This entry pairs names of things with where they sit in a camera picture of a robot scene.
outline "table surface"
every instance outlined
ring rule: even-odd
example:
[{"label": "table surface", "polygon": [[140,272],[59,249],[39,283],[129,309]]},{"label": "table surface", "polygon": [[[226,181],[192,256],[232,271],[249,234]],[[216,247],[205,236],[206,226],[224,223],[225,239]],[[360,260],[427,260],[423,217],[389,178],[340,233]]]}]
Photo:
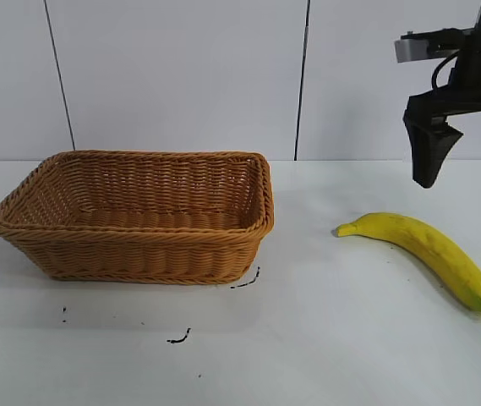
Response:
[{"label": "table surface", "polygon": [[[0,200],[35,165],[0,162]],[[479,406],[481,317],[405,251],[331,235],[399,212],[481,267],[481,162],[430,190],[410,166],[273,162],[276,226],[244,288],[54,282],[0,239],[0,405]]]}]

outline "banana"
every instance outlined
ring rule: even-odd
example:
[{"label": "banana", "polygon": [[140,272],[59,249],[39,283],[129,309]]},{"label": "banana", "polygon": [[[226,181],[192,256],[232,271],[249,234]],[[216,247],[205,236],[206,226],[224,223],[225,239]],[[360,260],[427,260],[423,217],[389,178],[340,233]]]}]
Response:
[{"label": "banana", "polygon": [[481,270],[443,233],[411,217],[370,213],[336,229],[338,237],[361,235],[388,241],[417,256],[470,310],[481,313]]}]

